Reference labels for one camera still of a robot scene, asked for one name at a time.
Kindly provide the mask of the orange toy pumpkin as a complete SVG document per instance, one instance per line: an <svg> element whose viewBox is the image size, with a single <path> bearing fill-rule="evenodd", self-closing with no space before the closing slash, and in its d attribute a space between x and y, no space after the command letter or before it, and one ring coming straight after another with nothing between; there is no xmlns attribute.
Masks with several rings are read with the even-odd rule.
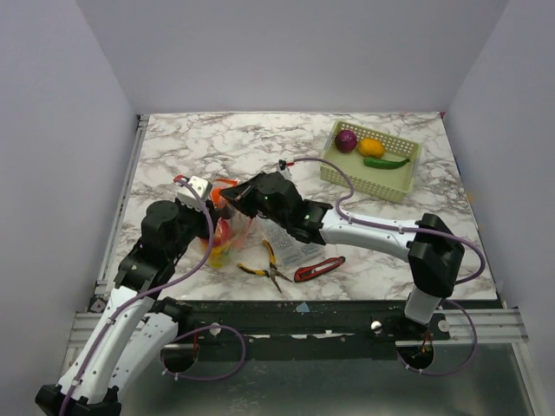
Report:
<svg viewBox="0 0 555 416"><path fill-rule="evenodd" d="M212 201L215 208L222 209L228 204L227 200L221 195L221 192L226 189L226 186L216 186L212 188L210 193L210 200Z"/></svg>

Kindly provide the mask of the red toy apple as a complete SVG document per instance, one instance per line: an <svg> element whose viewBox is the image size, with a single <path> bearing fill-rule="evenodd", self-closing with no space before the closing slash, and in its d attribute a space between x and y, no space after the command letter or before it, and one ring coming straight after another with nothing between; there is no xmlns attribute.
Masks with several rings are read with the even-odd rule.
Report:
<svg viewBox="0 0 555 416"><path fill-rule="evenodd" d="M232 229L228 220L220 218L214 229L213 246L227 247L232 240Z"/></svg>

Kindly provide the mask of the clear zip top bag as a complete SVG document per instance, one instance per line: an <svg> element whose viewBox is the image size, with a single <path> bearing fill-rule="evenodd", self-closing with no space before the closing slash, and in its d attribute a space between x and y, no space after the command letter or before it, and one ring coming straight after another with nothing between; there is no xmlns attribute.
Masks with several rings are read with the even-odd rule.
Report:
<svg viewBox="0 0 555 416"><path fill-rule="evenodd" d="M226 188L238 184L235 179L215 179L209 199L220 212L215 226L214 243L206 264L213 269L221 269L238 259L253 219L236 211L221 195Z"/></svg>

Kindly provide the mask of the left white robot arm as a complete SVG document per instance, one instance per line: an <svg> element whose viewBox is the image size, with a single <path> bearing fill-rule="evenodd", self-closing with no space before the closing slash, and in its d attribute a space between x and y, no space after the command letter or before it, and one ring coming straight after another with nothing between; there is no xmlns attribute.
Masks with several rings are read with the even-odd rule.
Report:
<svg viewBox="0 0 555 416"><path fill-rule="evenodd" d="M210 237L218 219L210 200L179 196L147 207L140 238L121 261L108 304L83 350L59 381L36 395L45 414L120 414L127 388L162 346L191 335L187 309L158 296L188 245Z"/></svg>

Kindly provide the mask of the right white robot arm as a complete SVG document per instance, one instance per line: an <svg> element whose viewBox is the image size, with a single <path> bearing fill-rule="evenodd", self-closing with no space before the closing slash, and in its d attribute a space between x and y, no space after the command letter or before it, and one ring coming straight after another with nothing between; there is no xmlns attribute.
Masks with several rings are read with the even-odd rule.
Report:
<svg viewBox="0 0 555 416"><path fill-rule="evenodd" d="M413 221L356 217L304 199L279 172L262 172L220 195L242 214L268 218L300 243L348 245L408 263L414 288L398 322L401 333L411 340L430 330L436 308L453 294L465 249L435 215Z"/></svg>

